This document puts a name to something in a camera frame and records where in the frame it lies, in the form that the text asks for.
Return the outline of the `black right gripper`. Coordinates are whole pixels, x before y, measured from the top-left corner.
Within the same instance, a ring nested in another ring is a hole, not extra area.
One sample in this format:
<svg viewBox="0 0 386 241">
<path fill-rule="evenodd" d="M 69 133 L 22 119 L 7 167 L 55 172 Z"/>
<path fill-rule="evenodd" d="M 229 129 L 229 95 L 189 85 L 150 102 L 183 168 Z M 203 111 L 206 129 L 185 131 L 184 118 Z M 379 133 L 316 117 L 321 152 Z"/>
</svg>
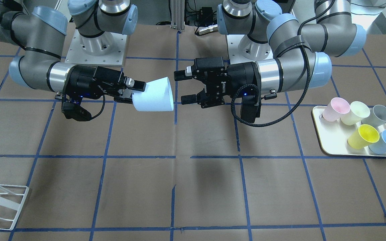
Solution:
<svg viewBox="0 0 386 241">
<path fill-rule="evenodd" d="M 67 83 L 63 89 L 63 102 L 80 103 L 82 98 L 97 100 L 109 95 L 115 102 L 133 104 L 131 96 L 122 96 L 124 89 L 144 92 L 146 82 L 126 79 L 124 73 L 104 67 L 85 67 L 75 65 L 69 71 Z"/>
</svg>

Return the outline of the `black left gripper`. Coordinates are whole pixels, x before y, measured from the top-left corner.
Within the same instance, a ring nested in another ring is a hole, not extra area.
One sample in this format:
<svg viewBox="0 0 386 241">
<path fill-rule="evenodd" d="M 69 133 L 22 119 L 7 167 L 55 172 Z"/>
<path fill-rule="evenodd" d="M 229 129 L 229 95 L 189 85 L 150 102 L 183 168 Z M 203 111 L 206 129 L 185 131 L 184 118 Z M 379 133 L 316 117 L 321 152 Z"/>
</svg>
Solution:
<svg viewBox="0 0 386 241">
<path fill-rule="evenodd" d="M 199 104 L 202 108 L 209 108 L 224 103 L 223 96 L 229 95 L 231 98 L 242 97 L 245 101 L 252 98 L 252 104 L 258 105 L 259 90 L 247 87 L 236 94 L 236 91 L 246 85 L 254 84 L 258 87 L 259 81 L 258 68 L 255 62 L 245 62 L 241 64 L 230 64 L 224 66 L 222 57 L 196 58 L 191 70 L 179 70 L 174 72 L 175 81 L 190 79 L 201 81 L 205 88 L 198 94 L 181 96 L 181 104 Z"/>
</svg>

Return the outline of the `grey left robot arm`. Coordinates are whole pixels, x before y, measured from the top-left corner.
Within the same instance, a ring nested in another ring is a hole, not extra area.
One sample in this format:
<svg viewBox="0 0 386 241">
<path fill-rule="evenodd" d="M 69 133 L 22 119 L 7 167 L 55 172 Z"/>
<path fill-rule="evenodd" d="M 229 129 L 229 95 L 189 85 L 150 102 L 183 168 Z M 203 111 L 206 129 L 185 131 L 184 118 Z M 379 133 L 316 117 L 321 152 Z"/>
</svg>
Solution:
<svg viewBox="0 0 386 241">
<path fill-rule="evenodd" d="M 304 89 L 307 81 L 305 58 L 309 61 L 309 88 L 327 84 L 331 57 L 353 56 L 366 43 L 366 30 L 352 23 L 350 1 L 316 0 L 316 23 L 302 25 L 290 13 L 283 13 L 272 0 L 225 0 L 218 6 L 221 34 L 243 34 L 251 43 L 269 44 L 272 58 L 255 59 L 225 66 L 221 57 L 197 58 L 191 67 L 176 71 L 176 81 L 196 79 L 205 88 L 181 97 L 183 105 L 202 108 L 224 104 L 224 96 L 242 98 L 245 106 L 259 106 L 262 98 L 276 93 Z"/>
</svg>

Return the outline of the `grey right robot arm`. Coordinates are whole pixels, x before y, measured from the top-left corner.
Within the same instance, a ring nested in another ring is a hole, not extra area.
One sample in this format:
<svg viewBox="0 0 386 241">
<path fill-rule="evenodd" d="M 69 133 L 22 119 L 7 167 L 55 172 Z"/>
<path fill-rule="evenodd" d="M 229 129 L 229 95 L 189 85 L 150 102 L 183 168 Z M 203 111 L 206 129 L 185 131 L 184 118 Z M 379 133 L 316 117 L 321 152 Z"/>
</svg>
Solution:
<svg viewBox="0 0 386 241">
<path fill-rule="evenodd" d="M 137 7 L 128 0 L 70 0 L 68 9 L 79 34 L 98 40 L 101 50 L 112 50 L 111 33 L 133 34 Z M 23 12 L 21 1 L 0 0 L 0 42 L 25 50 L 9 66 L 16 83 L 61 93 L 63 105 L 79 106 L 83 98 L 109 95 L 118 102 L 131 103 L 131 92 L 143 92 L 146 83 L 103 67 L 85 67 L 61 61 L 68 19 L 47 6 Z"/>
</svg>

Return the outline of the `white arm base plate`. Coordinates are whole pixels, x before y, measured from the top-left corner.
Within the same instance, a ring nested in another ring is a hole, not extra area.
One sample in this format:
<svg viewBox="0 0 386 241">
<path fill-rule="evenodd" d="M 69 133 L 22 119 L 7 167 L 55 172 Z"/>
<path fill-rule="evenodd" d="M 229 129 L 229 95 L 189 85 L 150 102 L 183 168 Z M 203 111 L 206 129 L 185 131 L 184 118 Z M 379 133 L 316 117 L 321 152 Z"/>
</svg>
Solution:
<svg viewBox="0 0 386 241">
<path fill-rule="evenodd" d="M 104 32 L 99 37 L 86 38 L 76 30 L 65 61 L 90 67 L 122 67 L 127 39 L 127 35 L 114 32 Z"/>
<path fill-rule="evenodd" d="M 231 64 L 272 59 L 268 43 L 260 44 L 251 41 L 247 35 L 227 35 L 227 50 Z"/>
</svg>

